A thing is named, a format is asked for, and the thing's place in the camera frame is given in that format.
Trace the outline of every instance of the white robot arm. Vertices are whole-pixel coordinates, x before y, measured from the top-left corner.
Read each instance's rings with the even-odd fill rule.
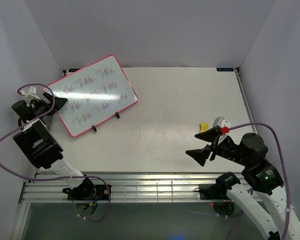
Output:
[[[245,167],[242,171],[244,179],[261,198],[270,215],[265,213],[265,210],[260,206],[257,206],[258,203],[251,196],[248,196],[243,191],[243,188],[236,183],[232,184],[231,188],[225,188],[227,190],[226,195],[247,213],[265,239],[267,239],[265,231],[274,231],[274,224],[278,229],[278,235],[283,235],[287,220],[287,211],[290,211],[289,225],[285,239],[300,240],[300,222],[293,207],[286,209],[287,196],[284,182],[278,170],[267,161],[266,154],[268,148],[261,136],[252,132],[246,133],[237,145],[230,136],[225,137],[225,134],[229,132],[227,126],[221,124],[225,123],[225,119],[223,117],[217,119],[218,121],[215,121],[212,129],[195,135],[196,138],[212,144],[206,145],[203,149],[187,150],[185,153],[194,158],[201,166],[205,165],[209,157],[209,160],[213,161],[216,156],[243,165]],[[225,173],[220,178],[222,179],[224,175],[227,176],[228,174],[231,173]]]

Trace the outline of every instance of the purple cable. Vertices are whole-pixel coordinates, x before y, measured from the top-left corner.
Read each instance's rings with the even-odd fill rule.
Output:
[[[248,193],[250,193],[250,195],[252,195],[252,193],[253,193],[252,188],[249,188]],[[235,220],[235,222],[230,227],[228,233],[226,234],[226,240],[230,239],[230,235],[231,235],[232,231],[235,229],[235,226],[237,225],[237,223],[239,222],[239,220],[241,219],[243,214],[244,214],[244,211],[239,212],[239,217],[237,218],[237,220]]]
[[[21,86],[16,92],[17,92],[18,94],[20,94],[20,90],[23,89],[23,88],[25,88],[25,87],[28,87],[28,86],[42,86],[42,87],[45,87],[45,88],[47,88],[47,89],[51,92],[51,95],[52,95],[52,106],[51,106],[51,108],[50,108],[47,112],[45,112],[45,113],[43,113],[43,114],[41,114],[41,115],[35,117],[34,119],[32,119],[32,121],[35,121],[35,120],[37,120],[37,119],[39,119],[39,118],[44,117],[45,115],[47,115],[48,113],[50,113],[50,112],[54,109],[56,99],[55,99],[54,92],[51,90],[51,88],[48,87],[48,86],[46,86],[46,85],[44,85],[44,84],[41,84],[41,83],[32,83],[32,84],[26,84],[26,85],[23,85],[23,86]],[[3,137],[1,137],[1,138],[0,138],[0,143],[1,143],[4,139],[6,139],[7,137],[9,137],[10,135],[12,135],[12,134],[14,134],[15,132],[17,132],[18,130],[23,129],[23,128],[24,128],[25,126],[27,126],[28,124],[29,124],[29,122],[24,123],[24,124],[21,125],[20,127],[16,128],[15,130],[13,130],[13,131],[7,133],[6,135],[4,135]],[[24,176],[24,175],[22,175],[22,174],[19,174],[19,173],[13,171],[13,170],[7,168],[7,167],[4,166],[1,162],[0,162],[0,168],[2,168],[3,170],[7,171],[8,173],[10,173],[10,174],[12,174],[12,175],[14,175],[14,176],[16,176],[16,177],[18,177],[18,178],[21,178],[21,179],[24,179],[24,180],[29,180],[29,181],[46,182],[46,181],[63,180],[63,179],[71,179],[71,178],[73,178],[73,179],[87,179],[87,178],[98,179],[98,180],[100,180],[100,181],[102,181],[102,182],[104,183],[104,185],[105,185],[105,187],[106,187],[106,189],[107,189],[107,191],[108,191],[108,193],[109,193],[108,208],[107,208],[107,210],[105,211],[104,215],[103,215],[100,219],[97,219],[97,220],[92,219],[92,218],[89,218],[89,217],[85,217],[85,216],[83,216],[83,215],[81,215],[81,214],[80,214],[80,216],[83,217],[83,218],[85,217],[85,219],[90,220],[90,221],[95,222],[95,223],[101,222],[101,221],[107,216],[107,214],[108,214],[108,212],[109,212],[109,210],[110,210],[110,208],[111,208],[111,194],[110,194],[110,189],[109,189],[109,186],[108,186],[108,184],[106,183],[106,181],[103,180],[101,177],[98,177],[98,176],[58,176],[58,177],[52,177],[52,178],[34,178],[34,177],[29,177],[29,176]]]
[[[287,176],[286,166],[285,166],[285,162],[284,162],[284,157],[282,155],[281,146],[280,146],[279,139],[278,139],[278,136],[277,136],[275,130],[271,126],[269,126],[268,124],[265,124],[265,123],[262,123],[262,122],[249,122],[249,123],[241,124],[241,125],[238,125],[238,126],[230,127],[229,131],[239,129],[239,128],[243,128],[243,127],[247,127],[247,126],[251,126],[251,125],[264,126],[264,127],[268,128],[274,136],[275,143],[276,143],[276,146],[277,146],[278,152],[279,152],[281,166],[282,166],[283,178],[284,178],[285,189],[286,189],[286,209],[288,210],[288,209],[290,209],[290,204],[291,204],[290,188],[289,188],[289,183],[288,183],[288,176]],[[287,235],[288,227],[289,227],[289,221],[290,221],[290,211],[287,211],[286,212],[286,218],[285,218],[284,230],[283,230],[283,233],[282,233],[282,236],[281,236],[282,240],[286,239],[286,235]]]

